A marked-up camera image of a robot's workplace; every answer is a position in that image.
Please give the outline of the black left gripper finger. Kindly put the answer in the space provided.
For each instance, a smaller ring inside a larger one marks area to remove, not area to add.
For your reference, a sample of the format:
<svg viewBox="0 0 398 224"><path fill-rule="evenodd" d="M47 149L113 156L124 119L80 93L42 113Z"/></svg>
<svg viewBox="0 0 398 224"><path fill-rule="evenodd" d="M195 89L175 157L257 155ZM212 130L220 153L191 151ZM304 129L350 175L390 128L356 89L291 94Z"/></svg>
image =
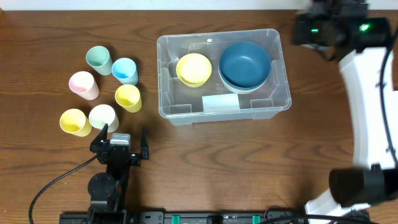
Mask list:
<svg viewBox="0 0 398 224"><path fill-rule="evenodd" d="M104 141L107 140L107 135L108 135L108 124L106 123L102 128L101 132L99 133L99 135L97 135L97 137L95 137L94 140L91 142L90 151L93 153L101 151L103 148Z"/></svg>
<svg viewBox="0 0 398 224"><path fill-rule="evenodd" d="M146 139L145 127L142 128L140 150L141 150L141 159L149 160L149 145L148 145L147 139Z"/></svg>

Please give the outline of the yellow bowl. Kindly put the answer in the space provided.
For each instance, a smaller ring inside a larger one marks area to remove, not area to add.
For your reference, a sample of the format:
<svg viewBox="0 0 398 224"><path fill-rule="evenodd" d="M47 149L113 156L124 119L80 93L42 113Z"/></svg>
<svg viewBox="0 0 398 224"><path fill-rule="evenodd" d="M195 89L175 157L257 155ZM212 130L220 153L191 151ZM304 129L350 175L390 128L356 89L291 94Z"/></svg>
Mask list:
<svg viewBox="0 0 398 224"><path fill-rule="evenodd" d="M210 78L212 65L204 55L190 53L177 62L176 73L186 86L197 88L204 85Z"/></svg>

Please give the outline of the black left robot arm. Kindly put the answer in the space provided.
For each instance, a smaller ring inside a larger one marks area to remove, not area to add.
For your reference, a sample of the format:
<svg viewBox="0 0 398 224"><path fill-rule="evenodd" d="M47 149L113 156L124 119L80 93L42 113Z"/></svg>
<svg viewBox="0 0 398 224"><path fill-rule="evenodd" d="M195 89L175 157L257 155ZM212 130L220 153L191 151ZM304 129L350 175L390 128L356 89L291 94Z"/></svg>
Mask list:
<svg viewBox="0 0 398 224"><path fill-rule="evenodd" d="M131 154L131 136L114 133L107 138L108 125L90 144L90 151L96 154L105 172L94 175L88 183L91 209L96 212L118 212L124 206L124 198L132 166L140 166L142 160L149 159L149 146L146 131L142 130L140 152Z"/></svg>

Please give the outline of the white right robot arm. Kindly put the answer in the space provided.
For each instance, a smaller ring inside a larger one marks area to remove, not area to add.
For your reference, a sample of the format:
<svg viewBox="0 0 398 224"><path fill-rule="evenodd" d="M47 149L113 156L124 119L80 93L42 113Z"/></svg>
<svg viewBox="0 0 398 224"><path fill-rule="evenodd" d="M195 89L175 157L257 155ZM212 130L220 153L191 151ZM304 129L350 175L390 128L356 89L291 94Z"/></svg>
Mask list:
<svg viewBox="0 0 398 224"><path fill-rule="evenodd" d="M333 169L329 188L305 205L307 223L359 223L357 211L397 199L397 92L393 48L397 31L369 17L366 1L313 1L299 14L293 43L336 61L348 95L353 166Z"/></svg>

